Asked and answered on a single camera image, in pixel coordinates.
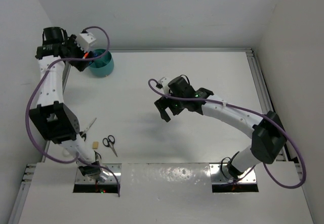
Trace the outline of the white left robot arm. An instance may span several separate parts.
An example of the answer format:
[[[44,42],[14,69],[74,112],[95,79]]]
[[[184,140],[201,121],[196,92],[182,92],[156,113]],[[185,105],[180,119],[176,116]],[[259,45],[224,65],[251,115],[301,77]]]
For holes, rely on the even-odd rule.
[[[91,51],[96,39],[85,28],[78,35],[68,35],[60,27],[43,30],[42,45],[36,49],[40,82],[32,93],[25,112],[25,125],[32,144],[44,156],[62,164],[76,163],[80,173],[94,181],[102,175],[101,156],[86,144],[77,116],[64,103],[63,74],[66,65],[84,71],[98,56]],[[30,130],[33,123],[40,135],[64,149],[71,160],[60,160],[45,152]]]

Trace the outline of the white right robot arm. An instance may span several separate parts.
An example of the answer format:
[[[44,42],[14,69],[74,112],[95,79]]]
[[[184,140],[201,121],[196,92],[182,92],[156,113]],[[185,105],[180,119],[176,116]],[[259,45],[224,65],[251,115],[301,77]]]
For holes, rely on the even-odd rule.
[[[171,120],[166,109],[170,109],[173,115],[186,109],[218,119],[251,139],[247,148],[235,153],[221,168],[222,175],[227,180],[239,179],[247,169],[259,163],[272,164],[287,142],[286,137],[277,129],[282,123],[273,111],[255,115],[232,108],[211,90],[203,87],[195,90],[185,76],[172,80],[163,77],[156,82],[156,88],[164,92],[154,103],[164,121]]]

